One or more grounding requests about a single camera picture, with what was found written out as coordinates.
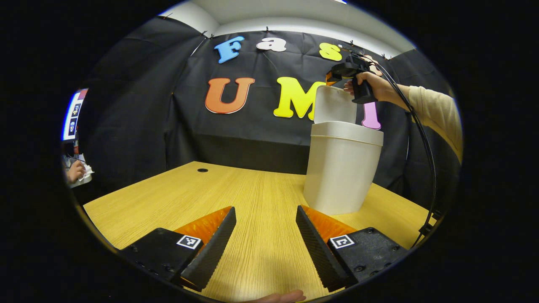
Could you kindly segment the white desktop garbage bin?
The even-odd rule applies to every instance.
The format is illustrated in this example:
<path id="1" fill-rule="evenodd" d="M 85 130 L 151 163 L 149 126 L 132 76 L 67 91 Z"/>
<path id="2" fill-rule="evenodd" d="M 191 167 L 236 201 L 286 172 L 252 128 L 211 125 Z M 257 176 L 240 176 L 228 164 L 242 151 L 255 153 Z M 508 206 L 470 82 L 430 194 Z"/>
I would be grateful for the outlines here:
<path id="1" fill-rule="evenodd" d="M 358 105 L 343 89 L 316 90 L 303 196 L 326 215 L 358 211 L 379 165 L 384 134 L 373 102 Z"/>

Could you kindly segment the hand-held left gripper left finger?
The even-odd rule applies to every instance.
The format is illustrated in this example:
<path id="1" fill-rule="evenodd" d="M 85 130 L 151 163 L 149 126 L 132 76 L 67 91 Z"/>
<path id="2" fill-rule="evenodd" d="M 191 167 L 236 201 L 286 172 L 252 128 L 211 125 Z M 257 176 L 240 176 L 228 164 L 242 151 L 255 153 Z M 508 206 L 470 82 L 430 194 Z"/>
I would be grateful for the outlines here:
<path id="1" fill-rule="evenodd" d="M 173 231 L 156 228 L 119 253 L 160 280 L 200 292 L 220 262 L 235 225 L 235 208 L 228 206 Z"/>

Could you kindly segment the white paper sheet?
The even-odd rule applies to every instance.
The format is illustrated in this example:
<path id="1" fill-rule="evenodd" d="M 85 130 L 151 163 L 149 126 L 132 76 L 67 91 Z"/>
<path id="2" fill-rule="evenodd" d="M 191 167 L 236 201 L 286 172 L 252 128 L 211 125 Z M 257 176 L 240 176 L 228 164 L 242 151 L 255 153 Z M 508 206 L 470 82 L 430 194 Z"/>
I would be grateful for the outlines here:
<path id="1" fill-rule="evenodd" d="M 65 171 L 69 169 L 69 167 L 71 166 L 72 163 L 75 162 L 75 160 L 82 161 L 83 165 L 86 168 L 86 174 L 84 175 L 83 178 L 80 178 L 79 180 L 77 180 L 77 182 L 73 184 L 68 184 L 68 182 L 66 181 L 67 185 L 70 188 L 74 188 L 74 187 L 90 182 L 92 180 L 92 174 L 94 173 L 94 171 L 92 170 L 92 167 L 87 163 L 85 156 L 83 154 L 79 154 L 77 157 L 75 156 L 69 157 L 68 155 L 64 155 Z"/>

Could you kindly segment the wooden desktop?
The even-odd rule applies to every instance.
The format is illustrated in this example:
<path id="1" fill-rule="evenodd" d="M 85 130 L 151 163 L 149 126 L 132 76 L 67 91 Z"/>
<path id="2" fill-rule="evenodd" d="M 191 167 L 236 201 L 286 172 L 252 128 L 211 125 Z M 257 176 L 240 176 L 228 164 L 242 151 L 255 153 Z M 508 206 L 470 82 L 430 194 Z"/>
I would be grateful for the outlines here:
<path id="1" fill-rule="evenodd" d="M 84 209 L 101 234 L 123 249 L 155 228 L 175 230 L 227 206 L 237 224 L 202 290 L 204 297 L 241 302 L 299 289 L 324 297 L 295 223 L 305 203 L 304 175 L 191 162 L 96 198 Z"/>

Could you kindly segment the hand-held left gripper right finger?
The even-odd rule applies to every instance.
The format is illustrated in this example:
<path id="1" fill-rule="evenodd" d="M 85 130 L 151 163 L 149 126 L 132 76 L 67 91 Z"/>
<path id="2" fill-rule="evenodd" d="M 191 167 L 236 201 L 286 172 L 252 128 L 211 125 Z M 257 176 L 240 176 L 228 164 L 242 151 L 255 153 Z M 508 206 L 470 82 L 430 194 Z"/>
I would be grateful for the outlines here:
<path id="1" fill-rule="evenodd" d="M 298 206 L 295 222 L 329 292 L 362 284 L 408 254 L 408 249 L 373 227 L 358 230 L 306 205 Z"/>

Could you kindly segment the computer monitor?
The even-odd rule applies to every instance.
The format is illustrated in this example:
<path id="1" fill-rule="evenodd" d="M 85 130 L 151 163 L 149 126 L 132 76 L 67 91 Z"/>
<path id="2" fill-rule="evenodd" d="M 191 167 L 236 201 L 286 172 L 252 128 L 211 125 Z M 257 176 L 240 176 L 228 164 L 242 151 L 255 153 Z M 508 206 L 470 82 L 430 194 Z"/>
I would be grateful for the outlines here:
<path id="1" fill-rule="evenodd" d="M 88 94 L 89 88 L 79 89 L 73 94 L 66 110 L 64 123 L 62 126 L 61 142 L 73 141 L 76 139 L 77 124 L 80 117 L 83 102 Z"/>

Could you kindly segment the black backdrop cloth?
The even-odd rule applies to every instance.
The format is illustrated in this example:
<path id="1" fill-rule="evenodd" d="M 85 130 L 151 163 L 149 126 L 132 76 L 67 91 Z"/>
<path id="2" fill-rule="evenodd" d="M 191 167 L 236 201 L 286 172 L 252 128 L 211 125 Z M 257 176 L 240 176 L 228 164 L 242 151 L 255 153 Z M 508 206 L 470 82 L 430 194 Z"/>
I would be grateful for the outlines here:
<path id="1" fill-rule="evenodd" d="M 193 162 L 306 174 L 309 95 L 334 62 L 312 33 L 250 31 L 207 38 L 151 19 L 120 40 L 84 86 L 79 144 L 94 169 L 86 203 Z"/>

